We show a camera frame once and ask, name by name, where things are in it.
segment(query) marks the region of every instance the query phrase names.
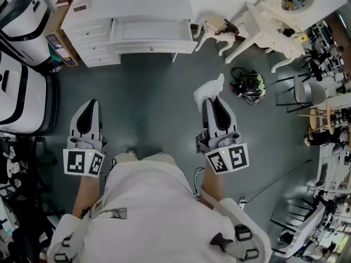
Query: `white machine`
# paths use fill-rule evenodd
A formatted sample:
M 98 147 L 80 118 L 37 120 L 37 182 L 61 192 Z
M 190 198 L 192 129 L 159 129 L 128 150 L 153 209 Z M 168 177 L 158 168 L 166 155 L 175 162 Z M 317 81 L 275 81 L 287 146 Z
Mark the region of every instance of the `white machine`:
M 0 14 L 0 41 L 29 66 L 51 61 L 43 34 L 50 14 L 44 0 L 12 0 Z
M 206 131 L 196 137 L 197 152 L 202 152 L 215 174 L 231 173 L 250 164 L 247 144 L 237 131 L 236 117 L 221 98 L 202 103 L 202 124 Z
M 0 51 L 0 130 L 43 134 L 54 128 L 57 86 Z
M 107 146 L 102 127 L 99 102 L 91 99 L 72 117 L 64 149 L 65 174 L 99 177 Z

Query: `black strap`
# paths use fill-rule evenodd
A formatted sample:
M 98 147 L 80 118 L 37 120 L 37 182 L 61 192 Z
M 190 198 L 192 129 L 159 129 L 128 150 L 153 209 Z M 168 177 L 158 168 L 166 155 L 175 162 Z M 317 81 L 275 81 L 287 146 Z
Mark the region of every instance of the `black strap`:
M 24 109 L 24 101 L 26 98 L 27 81 L 28 81 L 28 67 L 22 64 L 21 80 L 20 80 L 20 86 L 18 89 L 18 96 L 17 96 L 15 111 L 9 118 L 0 121 L 0 125 L 11 124 L 17 121 L 22 116 L 23 109 Z

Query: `cable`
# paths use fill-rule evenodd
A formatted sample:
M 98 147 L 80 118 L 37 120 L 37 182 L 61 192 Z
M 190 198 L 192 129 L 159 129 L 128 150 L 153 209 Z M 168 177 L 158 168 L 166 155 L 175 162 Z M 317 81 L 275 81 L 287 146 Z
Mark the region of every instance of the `cable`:
M 245 202 L 246 204 L 249 203 L 250 201 L 252 201 L 253 199 L 255 199 L 259 194 L 261 194 L 262 192 L 264 192 L 265 190 L 267 190 L 270 186 L 276 184 L 279 180 L 281 180 L 285 175 L 288 175 L 289 173 L 293 172 L 294 170 L 302 167 L 303 165 L 309 163 L 309 162 L 312 162 L 312 161 L 319 161 L 321 159 L 328 159 L 328 158 L 331 158 L 331 157 L 334 157 L 334 156 L 339 156 L 341 153 L 339 154 L 335 154 L 335 155 L 332 155 L 332 156 L 329 156 L 329 157 L 323 157 L 323 158 L 319 158 L 319 159 L 309 159 L 307 160 L 306 162 L 302 163 L 301 165 L 298 165 L 297 167 L 289 170 L 287 173 L 283 174 L 281 177 L 279 177 L 277 180 L 275 180 L 273 183 L 271 183 L 270 185 L 268 185 L 266 188 L 264 188 L 263 190 L 261 190 L 260 192 L 258 192 L 256 195 L 254 195 L 248 202 Z
M 335 155 L 331 155 L 331 156 L 328 156 L 328 157 L 323 157 L 323 158 L 319 158 L 319 159 L 309 159 L 307 161 L 305 161 L 304 163 L 298 165 L 297 167 L 289 170 L 287 173 L 283 174 L 281 177 L 279 177 L 278 179 L 276 179 L 274 182 L 272 182 L 271 184 L 269 184 L 267 187 L 265 187 L 264 189 L 262 189 L 261 191 L 259 191 L 256 195 L 254 195 L 249 201 L 245 202 L 245 204 L 251 202 L 253 199 L 255 199 L 258 195 L 260 195 L 262 192 L 264 192 L 265 190 L 267 190 L 269 187 L 273 186 L 274 184 L 276 184 L 279 180 L 281 180 L 284 176 L 288 175 L 289 173 L 292 173 L 294 170 L 302 167 L 303 165 L 309 163 L 309 162 L 312 162 L 312 161 L 319 161 L 319 160 L 322 160 L 322 159 L 328 159 L 328 158 L 331 158 L 331 157 L 334 157 L 334 156 L 339 156 L 341 153 L 343 152 L 340 152 L 338 154 L 335 154 Z M 205 168 L 203 167 L 198 167 L 194 170 L 194 187 L 195 187 L 195 193 L 194 193 L 194 198 L 198 201 L 199 198 L 200 198 L 200 194 L 197 192 L 197 184 L 196 184 L 196 180 L 197 180 L 197 177 L 198 175 L 203 172 L 205 170 Z
M 110 168 L 110 170 L 107 172 L 107 173 L 102 173 L 102 172 L 100 172 L 100 174 L 101 175 L 104 175 L 105 176 L 105 183 L 106 183 L 106 181 L 107 181 L 107 178 L 109 177 L 109 175 L 110 175 L 110 172 L 112 171 L 112 169 L 115 167 L 115 165 L 117 164 L 117 161 L 116 161 L 116 159 L 112 159 L 112 163 L 111 163 L 111 168 Z
M 197 180 L 197 177 L 199 176 L 199 174 L 202 173 L 204 170 L 205 170 L 205 168 L 203 168 L 203 167 L 198 167 L 198 168 L 196 168 L 194 170 L 194 188 L 195 188 L 195 193 L 193 193 L 193 195 L 194 195 L 195 200 L 197 200 L 197 201 L 199 201 L 199 199 L 200 199 L 200 194 L 197 192 L 196 180 Z

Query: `table leg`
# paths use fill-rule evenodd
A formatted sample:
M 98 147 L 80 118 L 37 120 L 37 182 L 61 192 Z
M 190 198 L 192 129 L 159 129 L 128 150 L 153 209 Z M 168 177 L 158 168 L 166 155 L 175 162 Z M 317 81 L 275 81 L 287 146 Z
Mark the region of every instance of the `table leg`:
M 204 23 L 200 23 L 199 26 L 197 27 L 197 33 L 194 35 L 194 38 L 197 39 L 198 36 L 200 36 L 201 29 L 203 27 Z
M 201 41 L 199 42 L 199 44 L 198 44 L 197 47 L 195 48 L 195 51 L 196 51 L 196 52 L 198 52 L 198 51 L 200 50 L 201 46 L 204 44 L 204 42 L 205 42 L 208 38 L 210 38 L 209 35 L 203 34 L 203 36 L 202 36 L 202 38 L 201 38 Z
M 255 37 L 246 38 L 241 45 L 229 56 L 225 59 L 225 63 L 229 64 L 236 56 L 240 55 L 243 51 L 251 47 L 251 45 L 256 41 Z
M 277 69 L 278 67 L 281 67 L 281 66 L 284 66 L 284 65 L 288 65 L 288 64 L 292 63 L 292 62 L 294 61 L 294 59 L 295 59 L 295 58 L 286 59 L 286 60 L 283 60 L 282 62 L 280 62 L 280 63 L 274 65 L 273 68 L 272 68 L 272 70 L 271 70 L 271 72 L 272 72 L 272 73 L 275 73 L 275 71 L 276 71 L 276 69 Z
M 228 42 L 228 45 L 226 45 L 225 47 L 223 47 L 222 49 L 220 49 L 218 55 L 222 56 L 223 52 L 225 50 L 229 50 L 232 46 L 233 46 L 234 42 Z

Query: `wooden stool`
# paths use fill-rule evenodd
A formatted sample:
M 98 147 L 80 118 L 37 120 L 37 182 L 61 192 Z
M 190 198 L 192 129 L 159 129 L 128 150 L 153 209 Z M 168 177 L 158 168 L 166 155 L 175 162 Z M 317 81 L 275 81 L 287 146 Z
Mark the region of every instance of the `wooden stool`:
M 312 128 L 311 131 L 307 132 L 307 134 L 316 132 L 317 130 L 324 129 L 328 127 L 330 134 L 334 134 L 334 127 L 331 125 L 331 115 L 333 114 L 332 108 L 330 107 L 330 103 L 327 102 L 327 110 L 318 110 L 318 109 L 311 109 L 309 115 L 298 115 L 300 117 L 309 117 L 309 124 Z M 326 118 L 327 124 L 317 128 L 317 118 Z

